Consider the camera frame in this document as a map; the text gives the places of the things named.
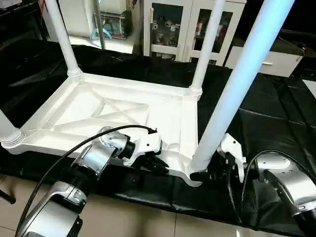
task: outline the black plastic sheet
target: black plastic sheet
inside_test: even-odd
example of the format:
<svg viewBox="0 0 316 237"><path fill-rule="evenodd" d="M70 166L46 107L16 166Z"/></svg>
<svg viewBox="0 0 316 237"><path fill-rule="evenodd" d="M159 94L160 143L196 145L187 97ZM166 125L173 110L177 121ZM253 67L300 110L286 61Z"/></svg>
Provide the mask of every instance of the black plastic sheet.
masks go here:
<svg viewBox="0 0 316 237"><path fill-rule="evenodd" d="M188 87L196 67L193 63L87 46L73 49L84 72L117 78ZM0 65L0 108L16 127L21 127L67 78L60 47L51 42L15 43L0 51ZM230 69L212 65L207 69L203 95L198 102L199 138L230 73ZM296 158L311 175L316 174L316 99L300 79L258 74L228 132L241 143L247 159L265 149L280 150ZM13 156L1 148L0 172L39 180L57 158L34 152ZM47 182L58 180L71 162L68 158L59 164ZM254 230L303 236L270 185L248 182L242 223L238 224L224 183L209 182L192 188L180 178L145 171L141 172L139 182L132 182L133 178L133 169L109 165L95 193ZM233 182L233 192L240 210L238 182Z"/></svg>

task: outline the red cord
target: red cord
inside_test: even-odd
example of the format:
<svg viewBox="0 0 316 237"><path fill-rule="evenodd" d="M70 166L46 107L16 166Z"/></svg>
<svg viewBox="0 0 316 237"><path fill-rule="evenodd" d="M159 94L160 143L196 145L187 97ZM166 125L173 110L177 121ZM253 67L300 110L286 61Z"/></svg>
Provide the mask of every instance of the red cord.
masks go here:
<svg viewBox="0 0 316 237"><path fill-rule="evenodd" d="M39 2L39 7L40 7L40 23L41 23L42 20L43 20L44 5L45 5L45 0L42 0L42 3Z"/></svg>

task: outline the tiled floor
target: tiled floor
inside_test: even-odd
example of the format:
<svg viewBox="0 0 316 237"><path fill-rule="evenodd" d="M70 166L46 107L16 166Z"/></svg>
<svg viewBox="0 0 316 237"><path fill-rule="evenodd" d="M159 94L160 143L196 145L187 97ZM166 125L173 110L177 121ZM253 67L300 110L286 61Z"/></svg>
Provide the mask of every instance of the tiled floor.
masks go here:
<svg viewBox="0 0 316 237"><path fill-rule="evenodd" d="M17 202L0 199L0 237L13 237L17 222L35 182L0 176L0 189L14 194ZM47 192L44 186L35 203ZM108 197L90 195L81 218L79 237L276 237L232 225L175 214Z"/></svg>

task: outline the black wire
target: black wire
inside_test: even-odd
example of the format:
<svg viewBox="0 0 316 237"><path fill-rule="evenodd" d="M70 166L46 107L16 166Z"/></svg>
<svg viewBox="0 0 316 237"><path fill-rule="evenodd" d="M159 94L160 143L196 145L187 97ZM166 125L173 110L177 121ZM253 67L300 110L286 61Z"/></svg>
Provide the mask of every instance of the black wire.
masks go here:
<svg viewBox="0 0 316 237"><path fill-rule="evenodd" d="M64 158L66 158L67 156L69 156L71 153L73 153L75 150L77 150L78 148L82 147L83 145L85 145L86 143L94 140L95 138L98 138L98 137L101 137L105 134L108 134L108 133L111 133L111 132L115 132L115 131L118 131L118 130L121 130L121 129L125 129L125 128L131 128L131 127L137 127L137 128L143 128L143 129L147 129L148 131L154 131L152 128L150 127L146 127L146 126L142 126L142 125L125 125L125 126L120 126L120 127L116 127L116 128L113 128L113 129L109 129L107 131L104 131L104 132L100 132L86 140L84 140L83 142L80 142L78 145L76 145L75 147L73 147L71 150L67 151L62 157L60 157L50 168L49 170L43 175L43 177L41 178L41 180L37 183L37 185L35 186L28 202L26 203L25 207L24 207L24 210L23 210L23 213L20 217L20 221L19 221L19 224L18 224L18 227L17 227L17 230L16 230L16 233L15 233L15 237L17 237L17 234L21 228L21 225L23 223L23 221L25 220L26 218L26 215L30 209L30 206L35 198L35 195L37 194L37 192L39 191L45 177L49 174L49 172Z"/></svg>
<svg viewBox="0 0 316 237"><path fill-rule="evenodd" d="M277 154L281 154L283 156L285 156L286 158L288 158L289 160L291 160L292 162L294 162L299 169L301 169L302 171L304 171L306 173L306 175L316 184L316 180L310 175L310 172L304 167L302 166L297 160L295 160L293 157L291 157L290 155L288 155L287 153L281 152L281 151L277 151L277 150L264 150L261 151L259 153L257 153L250 161L250 163L247 165L247 169L246 169L246 174L245 177L243 179L243 186L242 186L242 193L241 193L241 213L242 213L242 203L243 203L243 196L244 196L244 192L245 192L245 188L246 188L246 182L247 182L247 177L249 174L249 171L251 169L251 166L253 165L253 163L256 161L256 159L261 156L262 154L266 154L266 153L277 153Z"/></svg>
<svg viewBox="0 0 316 237"><path fill-rule="evenodd" d="M234 202L234 197L233 197L233 191L232 191L232 185L231 185L232 169L233 169L233 165L230 166L230 168L228 169L228 173L227 173L227 188L228 188L229 197L231 199L231 204L233 206L233 210L234 210L234 213L236 215L237 221L238 221L238 223L241 223L241 219L240 219L240 217L238 215L237 208L236 208L235 202Z"/></svg>

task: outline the glass cabinet door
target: glass cabinet door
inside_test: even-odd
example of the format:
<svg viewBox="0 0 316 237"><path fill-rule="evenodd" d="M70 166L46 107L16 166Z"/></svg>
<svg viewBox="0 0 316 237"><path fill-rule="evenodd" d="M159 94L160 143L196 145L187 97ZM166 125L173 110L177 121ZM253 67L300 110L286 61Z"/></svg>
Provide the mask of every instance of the glass cabinet door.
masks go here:
<svg viewBox="0 0 316 237"><path fill-rule="evenodd" d="M155 0L144 3L144 55L173 58L182 61L189 25L192 0ZM150 32L150 9L154 9L154 23Z"/></svg>
<svg viewBox="0 0 316 237"><path fill-rule="evenodd" d="M213 0L194 1L183 61L197 61L197 58L199 58L213 6ZM244 3L225 2L213 50L210 55L211 64L223 65L243 8Z"/></svg>

